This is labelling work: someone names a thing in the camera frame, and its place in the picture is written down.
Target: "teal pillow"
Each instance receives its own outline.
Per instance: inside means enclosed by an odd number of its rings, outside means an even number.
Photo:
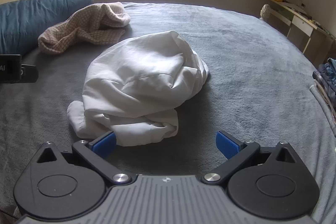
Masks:
[[[67,20],[93,0],[18,0],[0,5],[0,54],[22,54],[37,47],[48,27]]]

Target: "triangular hole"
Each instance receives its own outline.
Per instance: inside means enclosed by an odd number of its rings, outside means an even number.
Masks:
[[[290,154],[287,148],[281,148],[280,153],[277,156],[278,161],[290,162],[295,163],[293,156]]]
[[[48,162],[48,161],[55,161],[56,156],[51,148],[46,148],[42,155],[39,157],[37,163]]]

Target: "gray fleece blanket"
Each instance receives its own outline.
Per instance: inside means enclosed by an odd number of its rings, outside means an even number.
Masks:
[[[177,136],[137,147],[118,147],[110,162],[133,174],[201,175],[225,161],[216,149],[223,129],[262,146],[289,141],[320,187],[317,222],[336,219],[336,140],[309,91],[313,65],[285,36],[258,18],[214,8],[174,4],[124,4],[131,17],[122,39],[175,30],[209,66],[195,97],[177,108]],[[34,84],[0,85],[0,207],[13,204],[12,188],[45,141],[77,141],[67,107],[81,100],[86,70],[104,49],[81,43],[50,56],[38,49]]]

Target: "desk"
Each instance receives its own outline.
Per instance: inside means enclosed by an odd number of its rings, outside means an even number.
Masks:
[[[260,15],[261,19],[270,25],[272,25],[270,15],[284,22],[288,26],[288,31],[287,33],[283,32],[283,34],[301,50],[315,67],[323,63],[334,42],[332,35],[296,11],[275,0],[268,0],[268,5],[264,5]],[[293,41],[295,38],[290,37],[293,27],[298,28],[305,34],[305,41]]]

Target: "white cloth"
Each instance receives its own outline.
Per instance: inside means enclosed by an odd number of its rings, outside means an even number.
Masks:
[[[117,144],[134,146],[175,136],[175,107],[196,95],[207,65],[174,31],[129,38],[90,64],[83,102],[73,101],[68,118],[81,138],[114,131]]]

